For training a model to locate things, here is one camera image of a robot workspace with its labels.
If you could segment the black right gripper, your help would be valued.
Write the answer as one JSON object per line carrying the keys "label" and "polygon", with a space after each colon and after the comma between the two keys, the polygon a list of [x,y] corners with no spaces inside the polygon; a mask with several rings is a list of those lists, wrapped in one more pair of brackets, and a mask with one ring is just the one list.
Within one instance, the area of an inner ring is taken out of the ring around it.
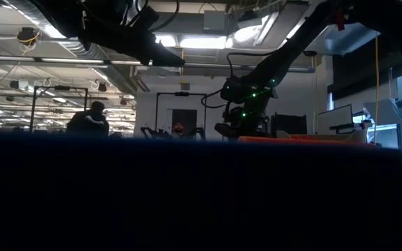
{"label": "black right gripper", "polygon": [[268,99],[248,100],[243,106],[230,109],[228,101],[223,112],[223,123],[214,126],[216,132],[227,138],[269,137],[268,120],[265,115]]}

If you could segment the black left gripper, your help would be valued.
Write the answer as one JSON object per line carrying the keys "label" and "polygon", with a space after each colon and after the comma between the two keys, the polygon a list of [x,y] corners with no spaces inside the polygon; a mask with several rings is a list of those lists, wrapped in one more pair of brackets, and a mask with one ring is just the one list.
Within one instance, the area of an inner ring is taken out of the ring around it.
{"label": "black left gripper", "polygon": [[185,61],[156,42],[150,28],[159,15],[144,7],[131,21],[116,22],[110,12],[95,13],[84,7],[82,39],[139,59],[144,66],[181,67]]}

